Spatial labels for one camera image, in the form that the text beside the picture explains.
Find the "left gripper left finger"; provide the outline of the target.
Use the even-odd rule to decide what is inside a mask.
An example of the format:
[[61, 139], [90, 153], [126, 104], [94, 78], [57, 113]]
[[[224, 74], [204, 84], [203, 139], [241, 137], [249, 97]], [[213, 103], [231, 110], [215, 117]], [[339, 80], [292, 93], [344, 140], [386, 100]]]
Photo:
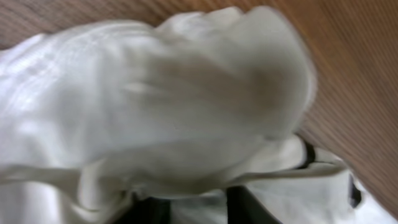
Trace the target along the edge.
[[170, 200], [149, 197], [138, 200], [119, 217], [114, 224], [171, 224]]

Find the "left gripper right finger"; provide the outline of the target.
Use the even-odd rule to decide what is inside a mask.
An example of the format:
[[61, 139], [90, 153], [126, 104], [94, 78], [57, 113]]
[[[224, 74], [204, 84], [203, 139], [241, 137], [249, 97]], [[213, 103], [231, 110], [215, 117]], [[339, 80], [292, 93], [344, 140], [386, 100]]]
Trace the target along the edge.
[[245, 187], [226, 189], [228, 224], [281, 224]]

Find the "white printed t-shirt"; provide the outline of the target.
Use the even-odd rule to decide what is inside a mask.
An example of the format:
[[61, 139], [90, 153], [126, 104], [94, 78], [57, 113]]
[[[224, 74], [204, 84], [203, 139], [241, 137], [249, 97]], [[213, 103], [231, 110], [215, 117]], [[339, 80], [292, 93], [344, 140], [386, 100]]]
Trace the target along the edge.
[[1, 52], [1, 222], [228, 223], [245, 187], [281, 223], [395, 223], [346, 162], [296, 135], [317, 73], [270, 7], [104, 21]]

